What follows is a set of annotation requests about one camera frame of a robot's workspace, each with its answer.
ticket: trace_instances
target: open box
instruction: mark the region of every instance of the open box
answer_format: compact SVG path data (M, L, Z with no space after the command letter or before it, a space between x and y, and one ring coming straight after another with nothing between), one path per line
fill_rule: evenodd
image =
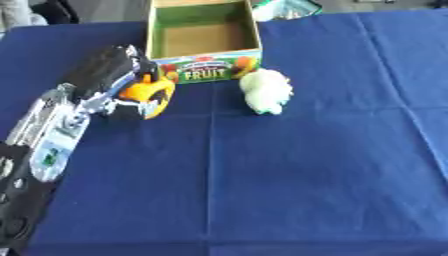
M178 84L241 78L261 62L247 0L152 0L146 55Z

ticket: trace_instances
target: table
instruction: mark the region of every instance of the table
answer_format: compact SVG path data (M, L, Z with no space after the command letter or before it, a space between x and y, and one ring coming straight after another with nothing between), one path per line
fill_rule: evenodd
M447 11L260 24L281 116L237 81L181 85L163 116L95 119L30 256L448 252ZM0 137L94 49L144 23L20 28L0 43Z

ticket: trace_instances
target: screw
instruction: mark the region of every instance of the screw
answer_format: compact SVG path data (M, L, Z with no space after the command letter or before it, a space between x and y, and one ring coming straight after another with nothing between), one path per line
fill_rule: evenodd
M22 189L25 186L25 180L24 179L17 179L14 181L14 188L16 189Z

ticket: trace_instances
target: white toy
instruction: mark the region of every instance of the white toy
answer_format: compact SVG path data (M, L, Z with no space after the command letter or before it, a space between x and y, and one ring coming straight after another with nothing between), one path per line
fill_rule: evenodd
M280 115L293 95L289 79L275 70L260 68L240 80L247 105L257 114Z

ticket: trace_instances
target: floor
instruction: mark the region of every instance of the floor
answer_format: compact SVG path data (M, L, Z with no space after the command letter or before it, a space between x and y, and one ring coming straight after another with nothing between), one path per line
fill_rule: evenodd
M30 0L30 3L42 0ZM316 0L325 12L363 12L421 9L430 0L396 0L394 4L354 3L354 0ZM149 0L69 0L83 22L145 20Z

